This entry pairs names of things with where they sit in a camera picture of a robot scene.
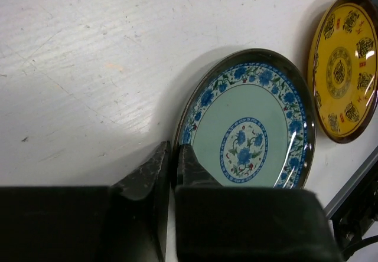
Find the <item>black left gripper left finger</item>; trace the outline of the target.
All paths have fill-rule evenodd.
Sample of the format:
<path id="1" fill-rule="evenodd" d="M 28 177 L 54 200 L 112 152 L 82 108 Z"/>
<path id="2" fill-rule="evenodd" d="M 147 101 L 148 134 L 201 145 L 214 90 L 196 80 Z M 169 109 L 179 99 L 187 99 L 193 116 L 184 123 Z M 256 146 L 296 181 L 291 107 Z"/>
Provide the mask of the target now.
<path id="1" fill-rule="evenodd" d="M 113 185 L 1 188 L 2 261 L 164 261 L 171 145 Z"/>

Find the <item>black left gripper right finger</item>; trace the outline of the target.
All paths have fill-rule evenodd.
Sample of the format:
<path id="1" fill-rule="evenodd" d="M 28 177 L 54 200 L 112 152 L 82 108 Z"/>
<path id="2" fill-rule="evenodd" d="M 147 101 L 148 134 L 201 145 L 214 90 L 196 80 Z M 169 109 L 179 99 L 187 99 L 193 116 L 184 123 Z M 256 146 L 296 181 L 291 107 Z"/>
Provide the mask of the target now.
<path id="1" fill-rule="evenodd" d="M 304 189 L 221 186 L 180 147 L 175 198 L 179 261 L 341 261 L 317 198 Z"/>

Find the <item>blue floral round plate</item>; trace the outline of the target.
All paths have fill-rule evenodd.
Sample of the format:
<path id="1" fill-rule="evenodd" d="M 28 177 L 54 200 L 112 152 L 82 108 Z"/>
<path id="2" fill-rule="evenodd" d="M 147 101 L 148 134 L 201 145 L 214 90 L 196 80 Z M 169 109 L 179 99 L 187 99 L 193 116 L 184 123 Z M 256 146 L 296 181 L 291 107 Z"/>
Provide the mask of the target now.
<path id="1" fill-rule="evenodd" d="M 296 66 L 252 48 L 221 59 L 195 87 L 173 151 L 190 145 L 223 186 L 304 187 L 314 157 L 315 113 Z"/>

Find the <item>yellow patterned round plate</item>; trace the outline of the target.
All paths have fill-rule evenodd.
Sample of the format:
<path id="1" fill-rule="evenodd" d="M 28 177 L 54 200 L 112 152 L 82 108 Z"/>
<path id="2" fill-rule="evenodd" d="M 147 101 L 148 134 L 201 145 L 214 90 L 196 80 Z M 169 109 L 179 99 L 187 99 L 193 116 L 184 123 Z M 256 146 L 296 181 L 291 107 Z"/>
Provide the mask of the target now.
<path id="1" fill-rule="evenodd" d="M 317 26 L 308 87 L 322 131 L 350 143 L 377 107 L 377 9 L 371 0 L 336 0 Z"/>

